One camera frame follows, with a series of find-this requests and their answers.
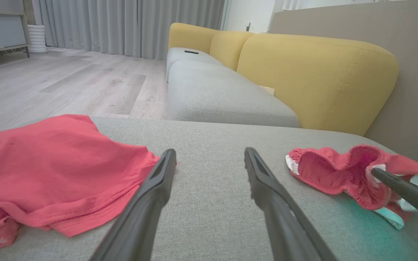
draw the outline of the cabinet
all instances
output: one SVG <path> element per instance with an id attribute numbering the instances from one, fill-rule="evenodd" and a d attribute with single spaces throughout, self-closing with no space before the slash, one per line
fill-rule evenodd
<path id="1" fill-rule="evenodd" d="M 0 51 L 26 47 L 29 44 L 25 15 L 0 12 Z"/>

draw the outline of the light blue fabric trim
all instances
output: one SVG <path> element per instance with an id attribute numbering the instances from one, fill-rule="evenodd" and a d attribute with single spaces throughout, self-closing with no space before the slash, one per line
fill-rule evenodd
<path id="1" fill-rule="evenodd" d="M 395 212 L 387 209 L 380 208 L 379 210 L 374 210 L 381 216 L 383 216 L 388 222 L 393 225 L 396 229 L 401 229 L 404 226 L 404 220 Z"/>

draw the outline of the gray fabric surface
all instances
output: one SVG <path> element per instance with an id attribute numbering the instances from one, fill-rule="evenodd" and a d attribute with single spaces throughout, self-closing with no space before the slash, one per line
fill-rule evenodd
<path id="1" fill-rule="evenodd" d="M 176 175 L 163 209 L 152 260 L 272 260 L 262 211 L 250 199 L 245 147 L 254 147 L 302 208 L 338 260 L 418 260 L 418 216 L 395 230 L 346 195 L 325 195 L 289 174 L 285 155 L 295 147 L 332 147 L 346 152 L 362 143 L 351 134 L 271 126 L 184 121 L 93 118 L 114 141 L 146 145 L 156 155 L 174 148 Z M 0 249 L 0 261 L 88 260 L 110 228 L 108 223 L 73 238 L 24 228 Z"/>
<path id="2" fill-rule="evenodd" d="M 168 119 L 299 127 L 296 114 L 237 72 L 199 61 L 170 68 Z"/>
<path id="3" fill-rule="evenodd" d="M 198 54 L 195 53 L 185 53 L 185 50 L 187 51 L 196 51 Z M 199 61 L 199 62 L 205 62 L 215 65 L 222 65 L 221 62 L 219 62 L 216 58 L 210 56 L 209 54 L 195 50 L 195 49 L 189 49 L 189 48 L 180 48 L 180 47 L 174 47 L 169 49 L 167 52 L 167 80 L 169 80 L 169 71 L 171 69 L 172 64 L 174 64 L 176 61 Z"/>
<path id="4" fill-rule="evenodd" d="M 39 0 L 46 44 L 163 60 L 174 22 L 219 29 L 223 0 Z"/>

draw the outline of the beige partition wall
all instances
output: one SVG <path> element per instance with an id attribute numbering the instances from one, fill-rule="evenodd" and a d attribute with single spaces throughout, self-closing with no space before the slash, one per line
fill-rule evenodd
<path id="1" fill-rule="evenodd" d="M 283 11 L 270 33 L 361 40 L 392 52 L 399 78 L 365 136 L 418 161 L 418 0 Z"/>

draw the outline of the curtain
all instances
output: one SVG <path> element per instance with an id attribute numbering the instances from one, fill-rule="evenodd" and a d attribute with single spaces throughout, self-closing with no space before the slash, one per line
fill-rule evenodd
<path id="1" fill-rule="evenodd" d="M 224 0 L 40 0 L 46 45 L 165 59 L 174 22 L 219 29 Z"/>

